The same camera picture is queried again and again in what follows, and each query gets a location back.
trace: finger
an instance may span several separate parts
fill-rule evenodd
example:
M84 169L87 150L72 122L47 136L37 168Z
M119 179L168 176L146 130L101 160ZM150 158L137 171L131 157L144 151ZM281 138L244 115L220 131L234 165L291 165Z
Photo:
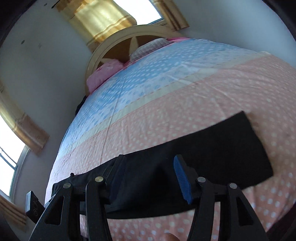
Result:
M163 236L161 236L160 241L180 241L180 239L178 239L175 235L165 233Z

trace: plaid pillow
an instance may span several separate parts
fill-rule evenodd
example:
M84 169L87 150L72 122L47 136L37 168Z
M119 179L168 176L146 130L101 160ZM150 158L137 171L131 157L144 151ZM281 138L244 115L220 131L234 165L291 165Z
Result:
M159 38L159 39L152 40L149 43L146 43L146 44L140 46L139 48L137 48L136 51L130 55L130 62L134 62L134 61L146 56L147 54L150 54L150 53L154 52L155 50L158 50L158 49L160 49L164 46L167 46L171 43L173 43L173 42L168 41L165 38Z

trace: black cloth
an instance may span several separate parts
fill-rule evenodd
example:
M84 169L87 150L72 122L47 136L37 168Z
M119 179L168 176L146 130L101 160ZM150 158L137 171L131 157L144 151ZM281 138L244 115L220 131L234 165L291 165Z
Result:
M83 104L85 103L86 98L87 98L87 96L85 95L85 96L83 97L82 101L80 102L80 104L77 106L76 111L75 111L75 116L78 114L80 108L81 108L81 107L83 106Z
M173 159L177 154L199 176L216 184L234 182L244 189L273 175L260 140L245 113L240 112L204 130L126 154L125 175L117 199L106 205L107 218L144 218L192 209L183 199L174 172ZM109 163L54 184L52 194L65 182L86 186L102 175Z

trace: wooden headboard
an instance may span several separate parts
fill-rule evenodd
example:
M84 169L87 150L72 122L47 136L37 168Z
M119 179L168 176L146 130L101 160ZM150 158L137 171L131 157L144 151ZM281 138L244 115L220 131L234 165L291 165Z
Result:
M129 55L138 47L157 38L174 37L182 37L182 35L159 25L137 25L112 34L97 47L91 56L85 75L86 96L89 95L86 85L87 78L109 59L118 59L125 63L129 60Z

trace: black bar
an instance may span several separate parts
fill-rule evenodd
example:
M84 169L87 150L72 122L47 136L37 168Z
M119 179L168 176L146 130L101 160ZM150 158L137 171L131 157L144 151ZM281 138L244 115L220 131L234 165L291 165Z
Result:
M59 3L59 1L61 1L61 0L58 0L58 1L52 6L52 8L54 8L55 5L57 5L57 4Z

